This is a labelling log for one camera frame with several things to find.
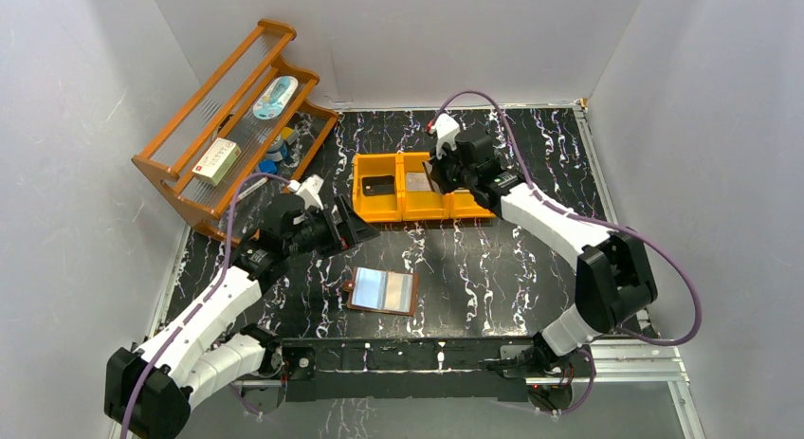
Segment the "orange leather card holder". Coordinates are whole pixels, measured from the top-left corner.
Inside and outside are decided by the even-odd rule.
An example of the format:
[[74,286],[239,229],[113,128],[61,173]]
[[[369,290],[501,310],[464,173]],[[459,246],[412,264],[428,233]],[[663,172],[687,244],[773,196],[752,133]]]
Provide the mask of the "orange leather card holder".
[[418,277],[413,273],[357,267],[343,289],[347,307],[354,310],[413,316],[417,307]]

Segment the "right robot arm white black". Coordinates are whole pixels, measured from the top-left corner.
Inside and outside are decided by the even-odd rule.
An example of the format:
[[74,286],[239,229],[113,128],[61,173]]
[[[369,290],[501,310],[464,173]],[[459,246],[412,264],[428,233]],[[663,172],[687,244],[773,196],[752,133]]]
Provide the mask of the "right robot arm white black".
[[561,256],[576,274],[573,304],[534,336],[534,362],[557,376],[572,352],[610,333],[658,297],[644,244],[622,231],[584,222],[549,198],[538,199],[522,174],[505,169],[482,130],[432,130],[426,162],[439,193],[467,190],[475,202]]

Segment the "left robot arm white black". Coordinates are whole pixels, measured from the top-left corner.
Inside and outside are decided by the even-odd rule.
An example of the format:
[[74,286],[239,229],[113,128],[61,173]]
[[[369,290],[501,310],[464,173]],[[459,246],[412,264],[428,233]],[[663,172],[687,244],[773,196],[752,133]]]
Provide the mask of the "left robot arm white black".
[[272,200],[211,284],[172,322],[134,350],[119,348],[105,373],[103,411],[121,432],[175,438],[192,411],[242,375],[271,378],[283,371],[282,340],[250,324],[213,343],[283,278],[290,262],[339,255],[378,237],[343,195],[308,205],[294,193]]

